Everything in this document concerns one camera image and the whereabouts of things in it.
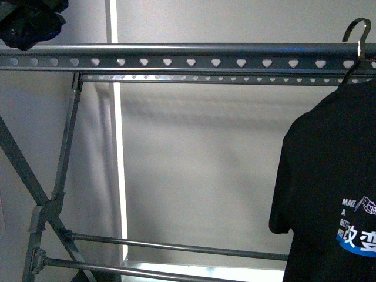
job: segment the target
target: light strip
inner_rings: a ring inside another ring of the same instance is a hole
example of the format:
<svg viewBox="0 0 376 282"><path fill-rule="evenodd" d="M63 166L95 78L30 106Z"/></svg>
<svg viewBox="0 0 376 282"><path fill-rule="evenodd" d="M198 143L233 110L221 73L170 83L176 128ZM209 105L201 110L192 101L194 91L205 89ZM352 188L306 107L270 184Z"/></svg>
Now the light strip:
<svg viewBox="0 0 376 282"><path fill-rule="evenodd" d="M110 31L111 31L111 43L119 43L118 37L118 13L117 13L116 0L110 0ZM122 230L122 238L128 238L127 227L127 213L126 213L126 199L125 199L125 175L124 175L124 154L123 154L123 128L122 128L122 101L120 95L120 83L115 82L113 84L113 105L115 113L115 135L116 135L116 153L117 153L117 176L119 184L119 196L120 196L120 222ZM121 258L123 261L128 254L128 246L123 245Z"/></svg>

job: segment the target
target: white wall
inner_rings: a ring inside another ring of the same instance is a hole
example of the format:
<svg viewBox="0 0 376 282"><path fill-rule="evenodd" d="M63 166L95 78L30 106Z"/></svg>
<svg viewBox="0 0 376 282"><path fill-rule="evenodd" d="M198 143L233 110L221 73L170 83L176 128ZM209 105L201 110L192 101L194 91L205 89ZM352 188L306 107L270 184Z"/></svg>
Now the white wall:
<svg viewBox="0 0 376 282"><path fill-rule="evenodd" d="M339 43L352 20L376 22L375 12L374 1L118 1L119 42ZM334 89L122 85L129 237L288 253L291 235L268 230L281 142ZM134 247L129 260L284 268Z"/></svg>
<svg viewBox="0 0 376 282"><path fill-rule="evenodd" d="M67 23L47 44L106 43L104 1L70 1ZM0 115L50 196L71 87L71 73L2 72ZM110 96L107 84L84 85L79 104L61 219L74 232L119 235L119 194L113 183ZM0 150L0 194L6 234L0 239L0 281L20 281L24 267L31 196ZM49 257L70 259L51 230L43 233ZM76 242L86 261L119 265L119 247ZM76 270L46 267L36 281L70 281Z"/></svg>

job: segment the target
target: metal frame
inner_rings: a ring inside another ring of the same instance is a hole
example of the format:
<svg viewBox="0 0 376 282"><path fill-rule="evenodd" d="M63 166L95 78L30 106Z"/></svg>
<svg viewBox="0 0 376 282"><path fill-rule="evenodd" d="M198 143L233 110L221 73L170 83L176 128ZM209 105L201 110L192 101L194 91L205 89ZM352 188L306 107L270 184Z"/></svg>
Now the metal frame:
<svg viewBox="0 0 376 282"><path fill-rule="evenodd" d="M359 83L376 78L376 63L371 62L374 58L376 58L376 44L368 44L367 53L365 53L365 59L368 61L363 62L352 74L349 83ZM357 59L357 45L344 43L36 46L27 52L0 49L0 71L75 72L51 199L48 199L0 117L0 147L36 202L31 218L22 281L33 282L35 275L44 266L82 269L90 282L96 282L91 271L170 281L230 281L86 264L74 240L287 260L287 255L283 254L137 242L76 234L65 229L59 214L63 206L65 177L82 83L153 82L337 86ZM48 258L46 252L40 249L42 232L47 221L73 261Z"/></svg>

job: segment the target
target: black t-shirt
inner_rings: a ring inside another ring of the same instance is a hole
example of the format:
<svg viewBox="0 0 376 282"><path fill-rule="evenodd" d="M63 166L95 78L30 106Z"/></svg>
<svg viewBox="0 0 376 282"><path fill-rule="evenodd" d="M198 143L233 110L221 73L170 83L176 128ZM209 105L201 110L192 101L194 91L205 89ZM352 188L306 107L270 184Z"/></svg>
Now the black t-shirt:
<svg viewBox="0 0 376 282"><path fill-rule="evenodd" d="M269 221L284 282L376 281L376 80L342 85L283 140Z"/></svg>

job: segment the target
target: metal hanger hook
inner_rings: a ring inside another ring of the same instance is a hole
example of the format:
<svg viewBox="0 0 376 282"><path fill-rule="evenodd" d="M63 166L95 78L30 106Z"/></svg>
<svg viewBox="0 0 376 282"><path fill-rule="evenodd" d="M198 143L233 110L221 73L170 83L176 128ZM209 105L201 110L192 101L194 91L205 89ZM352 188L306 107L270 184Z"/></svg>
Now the metal hanger hook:
<svg viewBox="0 0 376 282"><path fill-rule="evenodd" d="M342 38L342 42L348 41L348 38L350 37L350 34L352 33L353 29L361 21L364 21L364 32L362 37L360 37L360 40L358 41L358 58L365 59L365 40L371 30L371 21L369 19L357 18L356 20L354 20L346 29L345 35Z"/></svg>

